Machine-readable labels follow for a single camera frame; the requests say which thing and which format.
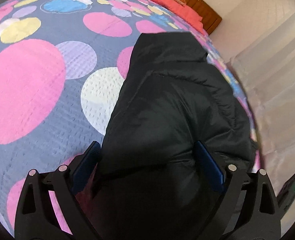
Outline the red pillow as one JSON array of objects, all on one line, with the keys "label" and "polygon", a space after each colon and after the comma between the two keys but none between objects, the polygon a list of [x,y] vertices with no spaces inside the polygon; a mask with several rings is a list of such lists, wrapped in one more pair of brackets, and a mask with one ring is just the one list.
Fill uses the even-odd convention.
[{"label": "red pillow", "polygon": [[187,5],[182,5],[175,0],[151,0],[162,7],[165,7],[167,10],[173,12],[181,19],[185,20],[190,24],[194,29],[203,35],[207,35],[207,32],[203,29],[202,17],[194,11],[191,7]]}]

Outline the wooden headboard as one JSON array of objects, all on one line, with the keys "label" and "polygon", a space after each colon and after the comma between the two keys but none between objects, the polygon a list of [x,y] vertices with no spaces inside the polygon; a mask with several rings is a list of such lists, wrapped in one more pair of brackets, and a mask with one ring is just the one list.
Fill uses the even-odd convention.
[{"label": "wooden headboard", "polygon": [[211,34],[221,23],[222,17],[204,0],[186,0],[186,4],[202,17],[203,29],[208,34]]}]

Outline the black puffer jacket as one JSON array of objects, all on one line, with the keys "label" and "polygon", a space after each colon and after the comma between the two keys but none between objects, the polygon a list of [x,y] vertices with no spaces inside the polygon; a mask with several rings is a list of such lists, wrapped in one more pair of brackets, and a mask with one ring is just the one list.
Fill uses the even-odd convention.
[{"label": "black puffer jacket", "polygon": [[84,206],[103,239],[197,239],[219,198],[198,142],[252,169],[248,115],[207,55],[188,32],[137,39]]}]

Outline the colourful dotted bedspread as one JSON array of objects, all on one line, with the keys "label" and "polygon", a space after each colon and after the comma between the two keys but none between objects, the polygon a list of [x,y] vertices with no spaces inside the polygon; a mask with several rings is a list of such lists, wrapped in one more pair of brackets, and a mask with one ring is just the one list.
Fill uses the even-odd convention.
[{"label": "colourful dotted bedspread", "polygon": [[248,111],[209,34],[151,0],[0,0],[0,223],[14,231],[24,179],[102,141],[142,33],[189,31]]}]

